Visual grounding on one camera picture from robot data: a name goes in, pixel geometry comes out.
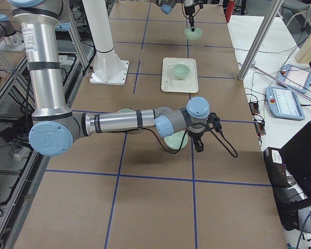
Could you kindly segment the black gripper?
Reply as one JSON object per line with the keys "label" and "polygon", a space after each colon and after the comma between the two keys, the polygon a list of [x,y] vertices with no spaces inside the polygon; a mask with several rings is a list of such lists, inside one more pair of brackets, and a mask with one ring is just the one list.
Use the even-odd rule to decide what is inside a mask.
{"label": "black gripper", "polygon": [[191,31],[195,31],[194,27],[194,13],[195,13],[195,6],[199,5],[199,7],[202,9],[204,1],[203,0],[185,0],[182,1],[183,3],[183,9],[185,16],[188,17]]}
{"label": "black gripper", "polygon": [[188,134],[193,138],[194,147],[197,153],[204,151],[204,144],[201,137],[205,132],[221,134],[221,122],[216,113],[210,113],[205,118],[195,118],[190,116],[192,125],[188,128]]}

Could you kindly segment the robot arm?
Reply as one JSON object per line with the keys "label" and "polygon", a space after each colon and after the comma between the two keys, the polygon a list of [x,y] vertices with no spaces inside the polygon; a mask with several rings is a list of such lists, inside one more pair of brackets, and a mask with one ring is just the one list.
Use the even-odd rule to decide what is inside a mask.
{"label": "robot arm", "polygon": [[220,118],[209,102],[193,97],[178,110],[168,107],[129,113],[75,113],[67,107],[55,28],[69,14],[67,1],[11,1],[13,17],[20,23],[25,43],[36,108],[29,142],[44,156],[67,152],[73,142],[94,133],[119,133],[156,128],[160,137],[184,131],[202,152],[205,132],[222,133]]}
{"label": "robot arm", "polygon": [[197,14],[195,11],[195,7],[199,6],[199,9],[203,9],[204,1],[198,0],[185,0],[185,1],[177,1],[177,0],[151,0],[150,2],[154,3],[162,12],[166,15],[169,15],[174,7],[177,4],[181,5],[183,16],[189,20],[191,31],[195,31],[194,25],[194,16]]}

